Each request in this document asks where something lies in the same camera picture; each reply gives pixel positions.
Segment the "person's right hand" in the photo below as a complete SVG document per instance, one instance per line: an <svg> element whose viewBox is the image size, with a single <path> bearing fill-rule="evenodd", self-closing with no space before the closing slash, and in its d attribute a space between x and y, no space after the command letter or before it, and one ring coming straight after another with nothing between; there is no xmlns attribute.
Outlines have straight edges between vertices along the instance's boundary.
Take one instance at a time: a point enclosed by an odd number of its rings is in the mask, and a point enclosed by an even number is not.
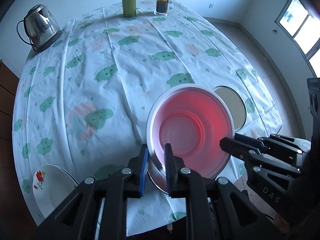
<svg viewBox="0 0 320 240"><path fill-rule="evenodd" d="M272 220L273 224L282 232L282 233L288 233L290 229L289 223L281 217L277 212L274 213L274 216L265 215L270 220Z"/></svg>

